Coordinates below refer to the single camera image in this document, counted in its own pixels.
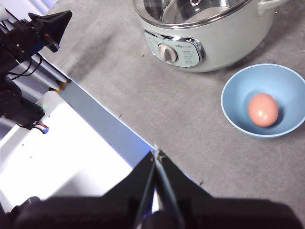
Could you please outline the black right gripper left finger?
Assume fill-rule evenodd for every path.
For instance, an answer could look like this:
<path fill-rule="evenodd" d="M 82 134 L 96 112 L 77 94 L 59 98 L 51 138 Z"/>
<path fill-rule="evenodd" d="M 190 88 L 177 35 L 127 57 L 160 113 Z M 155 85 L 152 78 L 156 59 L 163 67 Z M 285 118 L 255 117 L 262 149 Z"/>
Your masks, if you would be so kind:
<path fill-rule="evenodd" d="M 2 229 L 133 229 L 152 211 L 152 151 L 102 196 L 31 197 L 11 212 L 0 211 Z"/>

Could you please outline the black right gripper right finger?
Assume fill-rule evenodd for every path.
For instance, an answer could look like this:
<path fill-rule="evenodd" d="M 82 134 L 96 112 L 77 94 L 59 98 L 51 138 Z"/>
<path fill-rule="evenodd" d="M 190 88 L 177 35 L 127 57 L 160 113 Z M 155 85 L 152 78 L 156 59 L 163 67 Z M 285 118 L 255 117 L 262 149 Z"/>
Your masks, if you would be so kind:
<path fill-rule="evenodd" d="M 287 205 L 266 199 L 216 198 L 190 180 L 162 151 L 156 169 L 163 209 L 183 229 L 301 229 Z"/>

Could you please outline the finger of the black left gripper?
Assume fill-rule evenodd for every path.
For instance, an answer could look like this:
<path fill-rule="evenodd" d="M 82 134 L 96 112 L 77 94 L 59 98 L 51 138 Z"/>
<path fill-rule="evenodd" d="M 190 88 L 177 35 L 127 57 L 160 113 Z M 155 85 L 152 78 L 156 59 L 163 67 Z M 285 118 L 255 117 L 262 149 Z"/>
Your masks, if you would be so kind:
<path fill-rule="evenodd" d="M 68 10 L 44 16 L 28 13 L 28 16 L 31 19 L 30 27 L 35 30 L 43 46 L 57 52 L 72 12 Z"/>

